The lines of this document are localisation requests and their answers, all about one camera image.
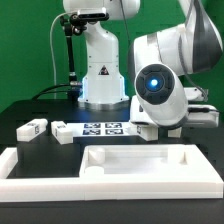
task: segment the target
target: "white tray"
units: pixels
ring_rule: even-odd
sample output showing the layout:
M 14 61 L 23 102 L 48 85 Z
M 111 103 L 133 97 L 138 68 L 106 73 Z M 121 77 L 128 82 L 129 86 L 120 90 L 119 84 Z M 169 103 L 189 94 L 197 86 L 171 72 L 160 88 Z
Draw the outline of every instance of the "white tray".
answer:
M 6 179 L 17 149 L 0 156 L 0 202 L 223 198 L 223 181 L 195 145 L 88 146 L 79 178 Z

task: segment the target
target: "black sticker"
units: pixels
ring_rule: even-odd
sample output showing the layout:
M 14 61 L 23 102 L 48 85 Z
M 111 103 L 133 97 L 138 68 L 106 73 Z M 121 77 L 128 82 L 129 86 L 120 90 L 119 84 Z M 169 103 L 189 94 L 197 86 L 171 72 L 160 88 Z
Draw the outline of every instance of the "black sticker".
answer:
M 35 126 L 35 125 L 37 125 L 36 123 L 29 123 L 29 124 L 27 124 L 27 126 Z
M 60 126 L 57 126 L 57 128 L 58 129 L 60 129 L 60 128 L 66 128 L 66 126 L 65 125 L 60 125 Z
M 35 127 L 35 135 L 39 134 L 39 132 L 40 132 L 39 125 L 37 125 Z
M 106 123 L 106 128 L 122 128 L 121 123 Z
M 100 130 L 98 129 L 89 129 L 83 130 L 82 135 L 100 135 Z
M 86 123 L 84 124 L 84 128 L 100 128 L 100 123 Z
M 101 68 L 99 75 L 109 75 L 109 72 L 105 65 Z
M 123 129 L 106 129 L 106 135 L 123 135 Z
M 140 126 L 137 126 L 137 133 L 141 134 L 141 127 Z

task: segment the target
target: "white box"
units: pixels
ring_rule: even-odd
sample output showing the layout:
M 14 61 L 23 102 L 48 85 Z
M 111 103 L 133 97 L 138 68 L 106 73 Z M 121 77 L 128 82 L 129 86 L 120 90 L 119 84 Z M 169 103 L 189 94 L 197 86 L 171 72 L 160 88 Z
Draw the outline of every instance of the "white box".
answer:
M 63 121 L 51 123 L 51 132 L 60 144 L 73 143 L 73 133 Z

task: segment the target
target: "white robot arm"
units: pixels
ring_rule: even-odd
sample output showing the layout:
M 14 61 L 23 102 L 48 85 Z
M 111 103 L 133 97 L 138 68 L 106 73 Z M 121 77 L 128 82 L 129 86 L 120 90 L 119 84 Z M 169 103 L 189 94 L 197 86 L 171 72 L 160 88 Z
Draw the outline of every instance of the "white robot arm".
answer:
M 74 22 L 77 17 L 87 21 L 83 33 L 88 71 L 83 78 L 79 104 L 99 110 L 127 105 L 129 97 L 125 95 L 124 78 L 119 72 L 118 39 L 101 27 L 97 17 L 108 15 L 110 20 L 122 20 L 123 13 L 126 18 L 133 17 L 139 10 L 140 0 L 64 0 L 63 4 L 65 11 L 74 15 Z
M 160 127 L 188 120 L 188 101 L 178 76 L 210 70 L 222 55 L 221 37 L 200 0 L 179 0 L 180 24 L 137 38 L 129 52 L 129 74 L 144 111 Z

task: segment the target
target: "black tabletop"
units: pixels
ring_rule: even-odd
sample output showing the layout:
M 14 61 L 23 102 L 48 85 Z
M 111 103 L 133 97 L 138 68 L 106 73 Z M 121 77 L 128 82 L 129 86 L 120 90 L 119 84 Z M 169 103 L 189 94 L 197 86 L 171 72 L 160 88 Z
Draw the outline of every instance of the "black tabletop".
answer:
M 0 114 L 0 152 L 17 147 L 19 162 L 8 178 L 78 176 L 87 145 L 196 144 L 223 177 L 224 128 L 183 128 L 182 137 L 146 142 L 139 136 L 74 138 L 60 145 L 51 135 L 51 121 L 127 122 L 129 108 L 95 111 L 68 100 L 24 100 Z M 35 118 L 48 120 L 47 130 L 28 143 L 16 141 L 16 128 Z M 224 223 L 223 199 L 107 200 L 0 203 L 0 223 Z

